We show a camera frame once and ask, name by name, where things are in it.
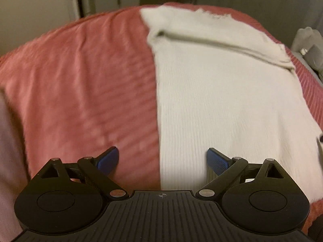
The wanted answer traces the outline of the grey curtain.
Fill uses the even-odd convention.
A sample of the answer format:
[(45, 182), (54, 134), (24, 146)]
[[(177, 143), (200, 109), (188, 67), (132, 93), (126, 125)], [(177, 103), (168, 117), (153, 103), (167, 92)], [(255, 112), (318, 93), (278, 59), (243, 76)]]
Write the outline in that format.
[(197, 4), (243, 12), (287, 46), (300, 28), (322, 31), (322, 0), (197, 0)]

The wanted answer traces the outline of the white standing fan column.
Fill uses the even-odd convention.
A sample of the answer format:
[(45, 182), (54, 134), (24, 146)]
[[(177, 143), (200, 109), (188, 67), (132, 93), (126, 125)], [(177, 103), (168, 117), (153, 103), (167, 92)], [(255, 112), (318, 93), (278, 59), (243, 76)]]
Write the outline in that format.
[(81, 18), (78, 0), (69, 0), (69, 16), (71, 20), (78, 20)]

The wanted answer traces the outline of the red ribbed bed blanket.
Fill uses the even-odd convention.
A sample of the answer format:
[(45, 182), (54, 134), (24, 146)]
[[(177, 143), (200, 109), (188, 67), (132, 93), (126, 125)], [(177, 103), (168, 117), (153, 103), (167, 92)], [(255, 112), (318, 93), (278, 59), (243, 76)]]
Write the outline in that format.
[[(233, 9), (166, 6), (229, 14), (281, 44), (251, 16)], [(144, 8), (156, 7), (89, 16), (1, 57), (1, 241), (21, 233), (15, 200), (53, 157), (74, 163), (115, 146), (120, 159), (112, 180), (127, 192), (163, 190), (156, 67), (140, 14)], [(285, 50), (322, 131), (322, 88)], [(322, 214), (322, 198), (310, 203), (307, 227)]]

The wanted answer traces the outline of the grey bow pillow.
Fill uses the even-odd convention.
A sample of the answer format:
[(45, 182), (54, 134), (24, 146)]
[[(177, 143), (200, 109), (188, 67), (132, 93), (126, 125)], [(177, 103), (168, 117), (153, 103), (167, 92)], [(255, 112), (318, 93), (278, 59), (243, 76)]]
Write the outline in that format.
[(305, 54), (304, 59), (322, 81), (322, 50), (317, 45), (313, 45)]

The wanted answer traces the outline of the white knit sweater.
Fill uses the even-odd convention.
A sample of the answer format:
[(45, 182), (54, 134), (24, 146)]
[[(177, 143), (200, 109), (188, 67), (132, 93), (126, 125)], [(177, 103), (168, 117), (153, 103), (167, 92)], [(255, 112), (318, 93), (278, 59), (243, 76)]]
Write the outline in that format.
[(156, 67), (160, 181), (197, 191), (206, 151), (278, 161), (307, 198), (322, 198), (322, 133), (285, 47), (229, 14), (144, 8)]

